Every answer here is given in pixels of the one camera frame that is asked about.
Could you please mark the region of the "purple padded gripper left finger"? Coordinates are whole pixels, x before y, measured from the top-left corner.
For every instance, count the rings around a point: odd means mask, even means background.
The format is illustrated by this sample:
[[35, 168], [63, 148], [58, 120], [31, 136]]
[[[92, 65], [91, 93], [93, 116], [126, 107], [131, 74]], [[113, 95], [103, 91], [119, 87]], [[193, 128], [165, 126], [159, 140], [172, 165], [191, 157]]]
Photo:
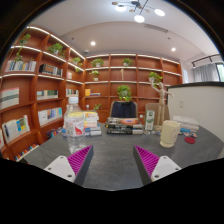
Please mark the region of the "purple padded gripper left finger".
[[82, 186], [93, 155], [93, 146], [90, 145], [68, 157], [58, 156], [45, 171]]

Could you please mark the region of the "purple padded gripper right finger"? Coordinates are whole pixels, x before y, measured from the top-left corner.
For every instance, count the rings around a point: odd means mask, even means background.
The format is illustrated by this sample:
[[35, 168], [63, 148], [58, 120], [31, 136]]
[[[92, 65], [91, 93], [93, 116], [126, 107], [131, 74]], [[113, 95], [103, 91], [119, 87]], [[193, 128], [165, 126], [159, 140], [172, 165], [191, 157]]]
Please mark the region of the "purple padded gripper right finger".
[[137, 145], [133, 147], [133, 156], [144, 185], [180, 170], [180, 167], [168, 156], [159, 157]]

